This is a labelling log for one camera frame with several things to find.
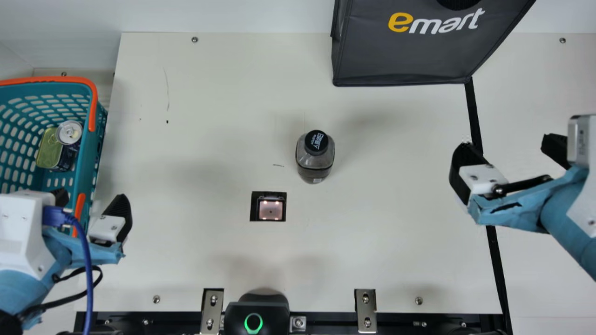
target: bottle label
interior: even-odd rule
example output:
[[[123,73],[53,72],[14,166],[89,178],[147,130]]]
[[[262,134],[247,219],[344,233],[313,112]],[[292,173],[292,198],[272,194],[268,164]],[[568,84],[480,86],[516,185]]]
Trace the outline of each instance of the bottle label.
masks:
[[[323,139],[323,137],[325,137],[324,134],[317,133],[312,137],[311,145],[315,147],[317,150],[319,150],[321,148],[321,140]]]

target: emart logo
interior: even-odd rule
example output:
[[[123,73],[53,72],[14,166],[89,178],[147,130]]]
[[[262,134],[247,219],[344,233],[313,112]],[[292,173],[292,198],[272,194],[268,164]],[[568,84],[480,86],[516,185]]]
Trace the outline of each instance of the emart logo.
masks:
[[[448,33],[453,30],[461,30],[466,24],[468,25],[468,29],[476,29],[478,28],[478,17],[484,13],[485,11],[483,11],[482,8],[478,8],[475,13],[468,14],[464,17],[448,18],[445,21],[427,18],[417,18],[414,20],[414,17],[408,13],[394,13],[391,15],[391,18],[389,18],[389,29],[396,33],[403,33],[409,29],[410,34],[417,32],[426,34],[432,26],[430,30],[432,35],[436,33]]]

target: blue cable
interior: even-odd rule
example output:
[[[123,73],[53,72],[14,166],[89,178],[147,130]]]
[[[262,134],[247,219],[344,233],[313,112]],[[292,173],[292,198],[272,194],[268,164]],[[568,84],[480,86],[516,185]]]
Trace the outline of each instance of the blue cable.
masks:
[[[85,314],[85,327],[83,335],[89,335],[91,323],[93,322],[93,274],[91,265],[91,252],[89,251],[89,242],[85,230],[80,225],[79,220],[72,215],[67,215],[65,223],[74,226],[78,230],[80,243],[83,246],[83,257],[85,262],[85,273],[87,277],[87,312]]]

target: white wall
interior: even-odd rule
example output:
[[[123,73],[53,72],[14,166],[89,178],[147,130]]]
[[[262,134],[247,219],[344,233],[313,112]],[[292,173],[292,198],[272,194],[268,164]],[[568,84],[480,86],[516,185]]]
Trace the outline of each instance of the white wall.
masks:
[[[0,80],[31,77],[33,67],[0,43]]]
[[[114,68],[120,32],[328,32],[334,0],[0,2],[0,42],[33,67]],[[594,0],[538,0],[516,31],[596,33],[594,14]]]

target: green light ring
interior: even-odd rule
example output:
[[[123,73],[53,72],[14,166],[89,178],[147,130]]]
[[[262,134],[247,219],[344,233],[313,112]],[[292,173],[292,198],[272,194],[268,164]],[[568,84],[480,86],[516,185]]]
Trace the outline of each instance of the green light ring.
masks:
[[[249,318],[252,317],[253,315],[259,318],[259,326],[255,330],[252,330],[249,327]],[[249,335],[257,335],[259,333],[259,330],[261,328],[263,328],[263,318],[259,314],[257,314],[257,313],[250,313],[250,314],[248,314],[248,316],[246,316],[246,319],[244,319],[244,329],[246,329],[246,332]]]

